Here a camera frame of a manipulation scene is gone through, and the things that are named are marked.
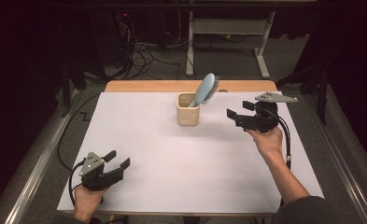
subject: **human arm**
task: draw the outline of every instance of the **human arm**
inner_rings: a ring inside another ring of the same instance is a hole
[[[270,169],[284,203],[291,203],[310,194],[294,176],[282,157],[283,135],[278,127],[268,133],[246,130],[256,143],[258,151]]]
[[[84,186],[79,185],[75,188],[75,213],[74,218],[66,216],[56,216],[52,220],[52,224],[64,224],[64,223],[90,223],[93,214],[98,209],[98,206],[102,200],[102,196],[107,191],[98,190],[91,191]]]
[[[282,132],[275,127],[268,133],[247,130],[268,165],[285,203],[278,209],[273,224],[335,224],[337,215],[323,198],[311,196],[294,176],[282,157]]]

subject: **brush handle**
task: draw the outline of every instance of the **brush handle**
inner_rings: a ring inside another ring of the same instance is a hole
[[[195,98],[191,101],[191,103],[187,107],[195,107]]]

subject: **wooden table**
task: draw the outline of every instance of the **wooden table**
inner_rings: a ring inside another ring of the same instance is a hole
[[[196,91],[201,80],[123,80],[107,83],[105,92]],[[220,91],[277,91],[276,85],[269,80],[221,80]]]

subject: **forearm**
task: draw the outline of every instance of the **forearm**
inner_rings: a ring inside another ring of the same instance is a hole
[[[74,217],[84,223],[90,223],[92,214],[75,212]]]
[[[294,176],[282,158],[268,161],[267,165],[284,203],[291,203],[300,198],[310,196],[308,191]]]

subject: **blue hairbrush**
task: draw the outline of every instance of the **blue hairbrush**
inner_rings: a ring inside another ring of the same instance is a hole
[[[194,107],[198,104],[206,104],[218,90],[218,86],[219,78],[215,77],[215,75],[212,73],[209,73],[201,82],[201,85],[198,87],[197,92],[195,93],[194,99],[188,107]]]

